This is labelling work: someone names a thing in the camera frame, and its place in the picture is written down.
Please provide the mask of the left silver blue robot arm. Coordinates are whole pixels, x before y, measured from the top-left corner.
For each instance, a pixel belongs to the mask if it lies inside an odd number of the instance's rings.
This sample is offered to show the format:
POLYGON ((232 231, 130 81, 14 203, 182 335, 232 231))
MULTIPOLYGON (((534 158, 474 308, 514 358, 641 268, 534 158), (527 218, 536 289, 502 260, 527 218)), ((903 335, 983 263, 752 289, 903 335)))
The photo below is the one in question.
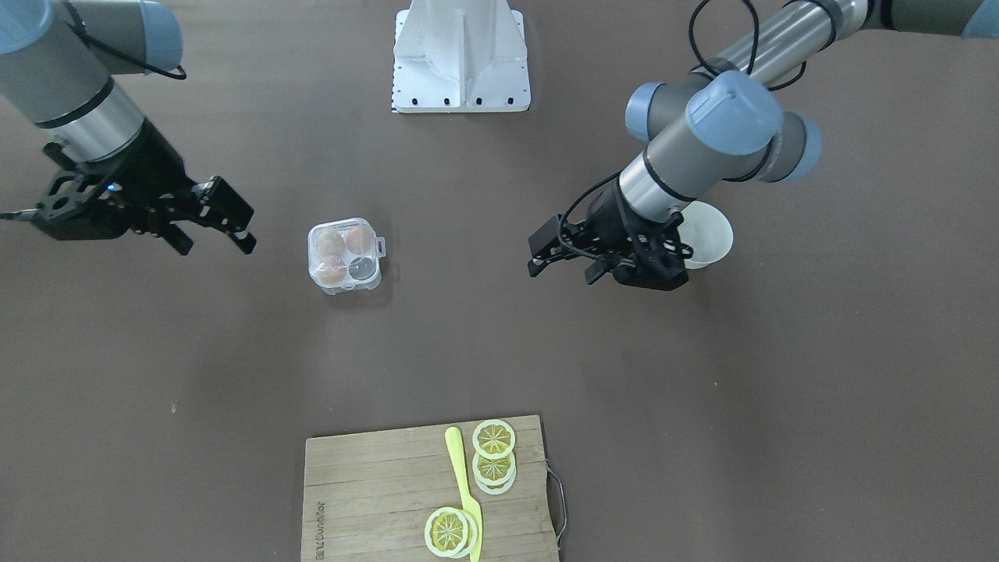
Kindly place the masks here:
POLYGON ((860 30, 994 39, 995 1, 788 1, 677 84, 647 83, 628 100, 625 124, 643 149, 593 185, 585 219, 554 215, 528 239, 528 274, 577 258, 589 284, 671 291, 704 254, 682 238, 684 211, 720 182, 782 183, 817 163, 813 121, 781 109, 774 92, 809 58, 860 30))

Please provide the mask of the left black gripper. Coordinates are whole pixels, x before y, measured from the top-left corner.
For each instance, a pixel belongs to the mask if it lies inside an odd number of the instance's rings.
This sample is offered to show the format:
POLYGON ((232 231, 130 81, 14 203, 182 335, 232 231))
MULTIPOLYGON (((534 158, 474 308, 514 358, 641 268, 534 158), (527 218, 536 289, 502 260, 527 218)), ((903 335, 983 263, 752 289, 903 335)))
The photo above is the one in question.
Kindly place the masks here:
POLYGON ((529 236, 528 274, 550 264, 585 258, 586 285, 610 276, 622 286, 672 291, 688 283, 684 260, 692 249, 681 242, 684 218, 668 211, 664 222, 641 217, 625 201, 617 178, 605 178, 529 236))

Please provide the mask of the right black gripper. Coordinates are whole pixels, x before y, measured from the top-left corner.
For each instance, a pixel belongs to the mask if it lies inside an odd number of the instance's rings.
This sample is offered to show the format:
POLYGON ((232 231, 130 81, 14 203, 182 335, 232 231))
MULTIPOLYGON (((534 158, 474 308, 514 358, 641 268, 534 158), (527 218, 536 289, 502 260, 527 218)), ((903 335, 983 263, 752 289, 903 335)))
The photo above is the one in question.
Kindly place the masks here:
POLYGON ((194 242, 172 222, 192 218, 218 230, 243 254, 256 247, 247 227, 254 209, 221 176, 197 184, 184 160, 156 125, 145 119, 117 153, 93 162, 74 161, 65 141, 43 151, 60 170, 37 204, 32 226, 55 240, 111 240, 128 231, 153 233, 187 256, 194 242))

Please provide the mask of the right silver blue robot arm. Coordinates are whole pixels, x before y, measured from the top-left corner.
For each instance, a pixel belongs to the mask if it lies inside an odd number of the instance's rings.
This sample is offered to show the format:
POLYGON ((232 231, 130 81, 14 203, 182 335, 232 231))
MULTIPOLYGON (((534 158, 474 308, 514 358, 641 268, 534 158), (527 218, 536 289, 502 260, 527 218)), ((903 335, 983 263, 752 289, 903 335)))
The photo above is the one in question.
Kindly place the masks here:
POLYGON ((187 77, 184 40, 158 1, 4 1, 2 97, 47 138, 59 171, 32 208, 2 215, 54 240, 150 234, 179 254, 190 222, 224 233, 245 254, 253 208, 224 178, 189 177, 181 155, 116 82, 118 75, 187 77))

